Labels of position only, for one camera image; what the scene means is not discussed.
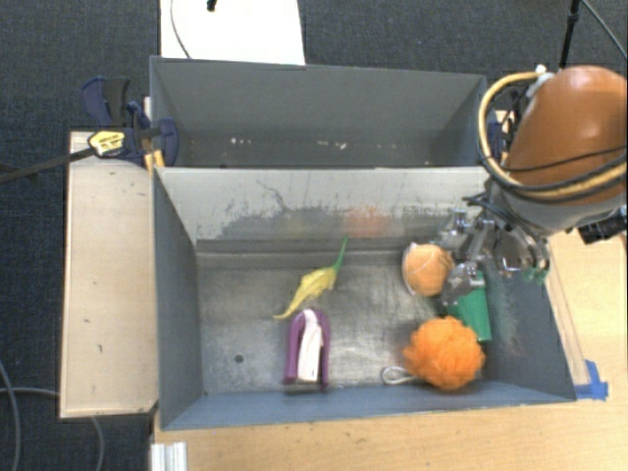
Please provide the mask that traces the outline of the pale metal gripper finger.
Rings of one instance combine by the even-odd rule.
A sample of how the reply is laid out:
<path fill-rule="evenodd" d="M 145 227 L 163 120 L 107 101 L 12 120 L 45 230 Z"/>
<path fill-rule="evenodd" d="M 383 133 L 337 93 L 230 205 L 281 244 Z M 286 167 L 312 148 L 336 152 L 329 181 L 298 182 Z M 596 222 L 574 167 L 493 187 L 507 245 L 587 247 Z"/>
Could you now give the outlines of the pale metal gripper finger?
<path fill-rule="evenodd" d="M 456 305 L 461 297 L 485 286 L 484 275 L 476 262 L 458 264 L 445 278 L 441 302 L 444 306 Z"/>
<path fill-rule="evenodd" d="M 456 264 L 466 261 L 466 234 L 440 232 L 438 245 L 451 255 Z"/>

